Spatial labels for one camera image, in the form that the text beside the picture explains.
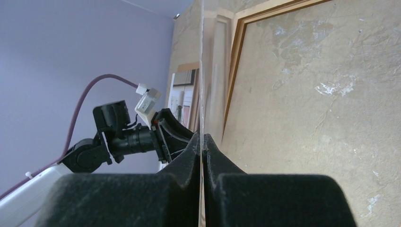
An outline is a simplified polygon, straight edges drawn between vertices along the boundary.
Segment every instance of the beige board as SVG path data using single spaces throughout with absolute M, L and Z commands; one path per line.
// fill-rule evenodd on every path
M 400 22 L 398 0 L 333 0 L 248 24 L 221 150 L 329 175 L 359 226 L 400 226 Z

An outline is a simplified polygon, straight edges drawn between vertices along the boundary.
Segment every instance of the purple cable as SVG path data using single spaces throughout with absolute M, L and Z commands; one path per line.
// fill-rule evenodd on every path
M 114 74 L 104 74 L 102 76 L 98 76 L 95 79 L 93 79 L 87 85 L 87 87 L 85 88 L 84 92 L 82 92 L 81 97 L 78 100 L 77 106 L 75 107 L 75 111 L 74 111 L 74 114 L 73 114 L 72 119 L 71 119 L 70 128 L 68 129 L 67 141 L 65 141 L 65 146 L 64 146 L 63 153 L 61 154 L 61 156 L 57 160 L 54 160 L 53 162 L 49 163 L 48 165 L 46 165 L 46 166 L 38 169 L 36 172 L 32 173 L 32 177 L 37 176 L 43 170 L 51 167 L 52 165 L 54 165 L 55 163 L 60 161 L 66 155 L 66 153 L 68 151 L 68 147 L 70 146 L 70 143 L 71 143 L 72 133 L 74 132 L 74 128 L 75 128 L 75 123 L 77 122 L 78 114 L 79 114 L 79 111 L 81 109 L 82 104 L 84 103 L 85 97 L 87 96 L 87 94 L 89 93 L 89 91 L 93 87 L 93 85 L 95 85 L 95 83 L 97 83 L 98 81 L 103 80 L 105 78 L 117 79 L 117 80 L 119 80 L 121 82 L 124 82 L 124 83 L 134 87 L 134 88 L 138 88 L 138 85 L 136 85 L 136 84 L 132 83 L 131 81 L 128 81 L 128 80 L 126 80 L 126 79 L 124 79 L 122 77 L 114 75 Z M 25 184 L 29 180 L 30 180 L 30 178 L 27 177 L 24 180 L 22 180 L 21 182 L 17 183 L 13 187 L 11 187 L 10 189 L 8 189 L 5 193 L 0 195 L 0 200 L 2 200 L 8 194 L 12 193 L 14 190 L 16 190 L 17 188 L 19 188 L 20 186 L 22 186 L 23 184 Z

